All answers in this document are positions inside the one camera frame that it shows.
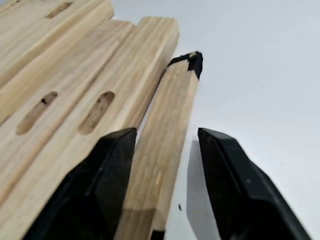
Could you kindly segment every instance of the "wooden board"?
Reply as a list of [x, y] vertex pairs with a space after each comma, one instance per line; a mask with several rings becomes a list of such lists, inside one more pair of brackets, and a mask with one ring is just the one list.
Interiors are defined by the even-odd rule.
[[103, 2], [109, 0], [22, 0], [0, 13], [0, 88], [44, 49]]
[[169, 66], [135, 148], [115, 240], [147, 240], [164, 231], [198, 85], [187, 60]]
[[1, 205], [0, 239], [21, 238], [66, 173], [100, 137], [138, 127], [178, 38], [173, 18], [139, 22]]
[[0, 127], [0, 204], [133, 29], [105, 20], [90, 31]]
[[32, 96], [36, 89], [47, 82], [53, 67], [89, 31], [111, 17], [112, 14], [112, 6], [108, 0], [105, 0], [2, 87], [0, 89], [0, 125]]

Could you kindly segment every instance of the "light wood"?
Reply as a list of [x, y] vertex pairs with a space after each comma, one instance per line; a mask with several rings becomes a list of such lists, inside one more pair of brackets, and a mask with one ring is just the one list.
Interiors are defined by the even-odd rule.
[[[139, 22], [0, 207], [0, 239], [16, 240], [25, 233], [66, 173], [99, 138], [138, 127], [178, 38], [173, 18], [144, 17]], [[81, 134], [80, 126], [107, 92], [114, 98], [105, 114], [90, 133]]]
[[198, 85], [188, 61], [169, 66], [135, 148], [115, 240], [147, 240], [164, 231]]
[[0, 204], [133, 29], [105, 20], [90, 31], [0, 127]]
[[114, 12], [109, 0], [21, 0], [4, 6], [0, 14], [0, 88], [104, 2], [110, 9], [100, 14], [110, 18]]
[[35, 90], [48, 81], [48, 75], [54, 66], [58, 64], [89, 31], [112, 15], [113, 8], [110, 2], [104, 0], [2, 87], [0, 89], [0, 123], [9, 119], [21, 104], [32, 96]]

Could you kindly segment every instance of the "wooden plank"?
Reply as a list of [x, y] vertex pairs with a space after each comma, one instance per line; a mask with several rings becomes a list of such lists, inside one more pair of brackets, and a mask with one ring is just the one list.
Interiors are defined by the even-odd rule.
[[[178, 38], [173, 18], [139, 22], [1, 205], [0, 239], [15, 240], [25, 233], [66, 173], [100, 137], [138, 127]], [[104, 114], [97, 123], [89, 113], [99, 111]], [[92, 129], [81, 134], [85, 123]]]
[[0, 127], [0, 204], [134, 29], [105, 20], [52, 68], [47, 83]]
[[35, 90], [47, 82], [53, 66], [58, 64], [89, 31], [112, 14], [110, 2], [108, 0], [102, 2], [2, 87], [0, 89], [0, 123], [5, 122], [32, 96]]
[[171, 65], [135, 148], [115, 240], [147, 240], [164, 231], [198, 85], [188, 61]]
[[80, 19], [108, 0], [24, 0], [0, 14], [0, 88]]

